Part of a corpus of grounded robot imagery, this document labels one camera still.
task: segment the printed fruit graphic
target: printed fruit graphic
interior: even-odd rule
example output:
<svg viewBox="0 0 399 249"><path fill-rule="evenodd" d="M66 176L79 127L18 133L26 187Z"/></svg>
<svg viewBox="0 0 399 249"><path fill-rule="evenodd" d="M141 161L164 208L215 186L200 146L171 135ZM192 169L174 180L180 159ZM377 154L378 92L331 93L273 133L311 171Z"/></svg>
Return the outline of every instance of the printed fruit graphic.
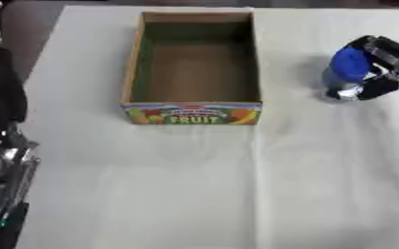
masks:
<svg viewBox="0 0 399 249"><path fill-rule="evenodd" d="M159 115L161 113L161 110L159 109L145 109L143 110L143 113L145 114L146 117L154 116L154 115Z"/></svg>
<svg viewBox="0 0 399 249"><path fill-rule="evenodd" d="M248 114L243 117L242 119L230 123L230 125L253 125L254 124L254 119L257 117L257 111L256 110L249 110L249 109L238 109L238 110L246 110Z"/></svg>
<svg viewBox="0 0 399 249"><path fill-rule="evenodd" d="M148 120L151 122L151 124L158 124L158 125L163 124L163 117L159 115L150 116L148 117Z"/></svg>
<svg viewBox="0 0 399 249"><path fill-rule="evenodd" d="M242 120L247 117L250 113L248 109L234 109L232 111L232 117L235 117L238 120Z"/></svg>
<svg viewBox="0 0 399 249"><path fill-rule="evenodd" d="M142 124L142 125L146 125L146 124L149 123L148 120L147 120L147 117L145 116L145 114L140 109L131 108L131 109L128 110L128 113L129 113L129 115L131 117L131 120L134 123Z"/></svg>

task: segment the robotic arm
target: robotic arm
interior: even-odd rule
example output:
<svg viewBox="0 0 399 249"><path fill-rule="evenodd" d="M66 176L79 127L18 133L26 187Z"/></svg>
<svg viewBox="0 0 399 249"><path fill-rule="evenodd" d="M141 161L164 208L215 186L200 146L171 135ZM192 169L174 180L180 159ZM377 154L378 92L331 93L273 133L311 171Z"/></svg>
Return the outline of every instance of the robotic arm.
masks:
<svg viewBox="0 0 399 249"><path fill-rule="evenodd" d="M0 249L15 248L28 208L24 198L39 163L36 143L17 126L26 113L27 99L12 57L0 47Z"/></svg>
<svg viewBox="0 0 399 249"><path fill-rule="evenodd" d="M347 44L342 50L362 52L369 63L372 77L362 79L353 89L358 100L369 100L399 89L399 43L386 37L363 36ZM343 99L348 89L328 89L327 95Z"/></svg>

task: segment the blue cup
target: blue cup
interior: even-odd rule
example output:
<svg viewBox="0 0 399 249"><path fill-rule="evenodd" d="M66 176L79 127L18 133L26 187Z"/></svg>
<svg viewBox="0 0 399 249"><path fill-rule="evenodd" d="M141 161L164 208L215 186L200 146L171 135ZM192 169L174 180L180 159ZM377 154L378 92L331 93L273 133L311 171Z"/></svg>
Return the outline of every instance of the blue cup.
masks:
<svg viewBox="0 0 399 249"><path fill-rule="evenodd" d="M363 51L346 47L334 54L322 79L328 89L340 90L347 85L363 85L370 67L371 62Z"/></svg>

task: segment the open cardboard box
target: open cardboard box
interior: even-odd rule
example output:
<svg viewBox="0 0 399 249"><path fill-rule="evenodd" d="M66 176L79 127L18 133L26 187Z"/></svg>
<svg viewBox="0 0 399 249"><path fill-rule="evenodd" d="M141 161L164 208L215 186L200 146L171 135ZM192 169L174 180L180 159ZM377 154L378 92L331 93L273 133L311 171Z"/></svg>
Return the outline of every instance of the open cardboard box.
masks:
<svg viewBox="0 0 399 249"><path fill-rule="evenodd" d="M143 13L122 107L134 124L256 124L252 14Z"/></svg>

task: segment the table surface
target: table surface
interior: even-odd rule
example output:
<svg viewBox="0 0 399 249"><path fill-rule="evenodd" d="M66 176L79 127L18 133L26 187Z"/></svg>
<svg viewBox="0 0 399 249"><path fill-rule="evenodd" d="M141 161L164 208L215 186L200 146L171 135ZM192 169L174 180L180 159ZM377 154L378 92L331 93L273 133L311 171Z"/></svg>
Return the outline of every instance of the table surface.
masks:
<svg viewBox="0 0 399 249"><path fill-rule="evenodd" d="M118 100L150 10L208 9L68 7L54 28L26 84L42 164L18 248L399 249L399 91L316 94L348 41L399 41L399 10L253 10L258 125L133 125Z"/></svg>

